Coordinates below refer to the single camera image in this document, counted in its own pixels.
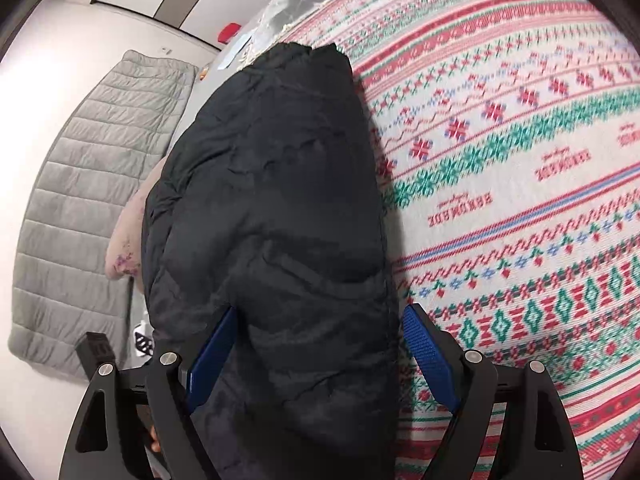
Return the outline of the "person's left hand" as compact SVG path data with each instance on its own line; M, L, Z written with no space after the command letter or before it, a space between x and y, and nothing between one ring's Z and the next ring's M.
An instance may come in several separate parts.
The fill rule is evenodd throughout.
M148 428L148 435L144 438L145 446L154 454L160 454L160 440L158 440L155 427L153 425Z

